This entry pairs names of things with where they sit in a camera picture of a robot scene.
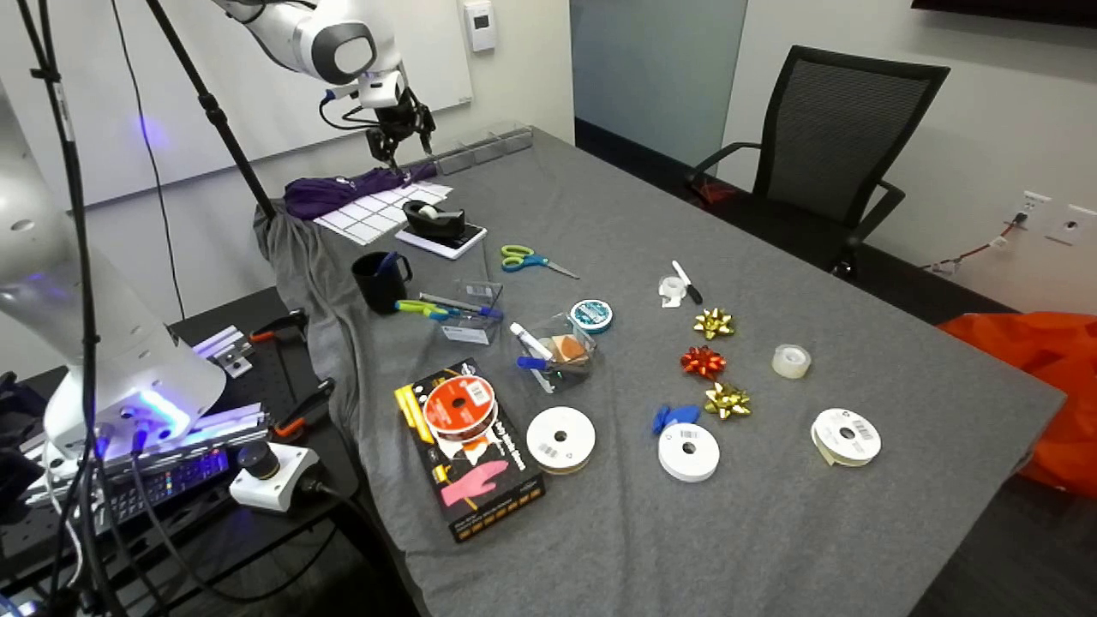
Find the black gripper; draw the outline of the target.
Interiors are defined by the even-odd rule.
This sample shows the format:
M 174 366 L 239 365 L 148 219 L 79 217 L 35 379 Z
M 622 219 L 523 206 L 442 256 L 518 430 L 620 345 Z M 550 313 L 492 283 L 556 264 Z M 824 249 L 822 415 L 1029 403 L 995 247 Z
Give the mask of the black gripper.
M 430 109 L 415 97 L 402 68 L 364 75 L 350 89 L 350 100 L 351 105 L 341 113 L 341 120 L 367 133 L 367 147 L 377 164 L 388 164 L 385 156 L 393 156 L 407 139 L 415 139 L 425 156 L 435 156 Z

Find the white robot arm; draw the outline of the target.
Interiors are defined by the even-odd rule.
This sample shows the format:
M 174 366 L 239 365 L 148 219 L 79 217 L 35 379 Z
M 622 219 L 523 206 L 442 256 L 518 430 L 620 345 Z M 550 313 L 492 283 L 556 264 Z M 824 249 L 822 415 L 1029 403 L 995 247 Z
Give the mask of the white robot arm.
M 430 109 L 415 97 L 393 30 L 370 0 L 213 0 L 262 54 L 326 87 L 318 120 L 364 133 L 388 167 L 418 139 L 430 147 Z

